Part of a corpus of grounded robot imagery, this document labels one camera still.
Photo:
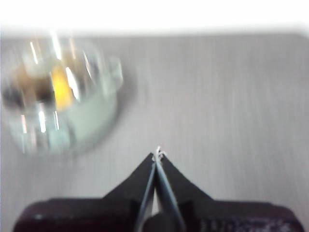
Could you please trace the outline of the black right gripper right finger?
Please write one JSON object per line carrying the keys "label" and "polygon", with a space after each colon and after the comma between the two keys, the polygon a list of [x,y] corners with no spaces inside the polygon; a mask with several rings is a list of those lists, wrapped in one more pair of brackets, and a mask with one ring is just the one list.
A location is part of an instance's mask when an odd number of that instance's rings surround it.
{"label": "black right gripper right finger", "polygon": [[216,200],[188,180],[164,152],[155,155],[161,203],[187,232],[300,232],[292,210],[266,202]]}

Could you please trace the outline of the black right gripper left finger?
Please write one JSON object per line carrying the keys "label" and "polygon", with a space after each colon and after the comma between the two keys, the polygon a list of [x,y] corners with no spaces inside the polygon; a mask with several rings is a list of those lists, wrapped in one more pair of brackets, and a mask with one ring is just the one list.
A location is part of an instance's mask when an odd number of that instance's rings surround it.
{"label": "black right gripper left finger", "polygon": [[100,198],[54,198],[27,206],[15,232],[132,232],[153,187],[149,154],[122,183]]}

